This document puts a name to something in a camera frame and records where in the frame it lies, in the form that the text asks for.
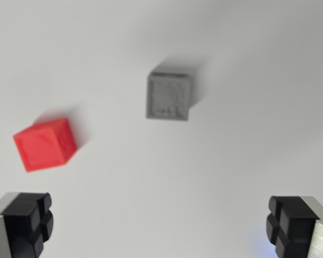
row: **block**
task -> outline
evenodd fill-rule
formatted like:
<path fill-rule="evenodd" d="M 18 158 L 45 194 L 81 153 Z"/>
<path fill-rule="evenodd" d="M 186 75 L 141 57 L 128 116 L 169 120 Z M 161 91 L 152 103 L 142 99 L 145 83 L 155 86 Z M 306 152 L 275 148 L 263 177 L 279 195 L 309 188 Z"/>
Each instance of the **block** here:
<path fill-rule="evenodd" d="M 188 120 L 192 84 L 186 74 L 151 73 L 147 118 Z"/>
<path fill-rule="evenodd" d="M 0 199 L 0 258 L 38 258 L 53 229 L 48 193 L 8 193 Z"/>
<path fill-rule="evenodd" d="M 13 138 L 27 172 L 64 165 L 77 150 L 67 118 L 32 125 Z"/>

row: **silver metal part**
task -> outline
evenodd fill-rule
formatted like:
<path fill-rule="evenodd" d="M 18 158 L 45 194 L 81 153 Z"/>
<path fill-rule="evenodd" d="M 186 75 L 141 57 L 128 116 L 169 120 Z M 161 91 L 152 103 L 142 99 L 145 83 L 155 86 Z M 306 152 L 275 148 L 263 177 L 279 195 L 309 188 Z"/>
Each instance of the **silver metal part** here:
<path fill-rule="evenodd" d="M 323 258 L 323 206 L 313 197 L 301 198 L 320 218 L 315 223 L 307 258 Z"/>

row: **cube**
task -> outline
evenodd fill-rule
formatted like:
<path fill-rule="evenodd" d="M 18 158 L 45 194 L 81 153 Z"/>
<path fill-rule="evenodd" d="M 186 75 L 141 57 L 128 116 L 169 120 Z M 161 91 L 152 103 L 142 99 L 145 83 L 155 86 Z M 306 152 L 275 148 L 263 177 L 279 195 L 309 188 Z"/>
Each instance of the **cube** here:
<path fill-rule="evenodd" d="M 148 77 L 147 118 L 188 120 L 191 86 L 186 74 L 152 72 Z"/>
<path fill-rule="evenodd" d="M 77 150 L 67 118 L 32 125 L 13 138 L 27 172 L 66 164 Z"/>

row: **white surface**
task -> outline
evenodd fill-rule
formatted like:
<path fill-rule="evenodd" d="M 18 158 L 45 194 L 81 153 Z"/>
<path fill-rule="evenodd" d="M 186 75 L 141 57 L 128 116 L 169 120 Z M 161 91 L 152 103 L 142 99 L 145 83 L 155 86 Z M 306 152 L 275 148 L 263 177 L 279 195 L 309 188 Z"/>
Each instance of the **white surface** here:
<path fill-rule="evenodd" d="M 145 119 L 165 58 L 207 60 L 188 122 Z M 91 137 L 27 174 L 12 135 L 48 109 Z M 0 1 L 7 191 L 51 194 L 43 258 L 276 257 L 270 196 L 323 205 L 323 1 Z"/>

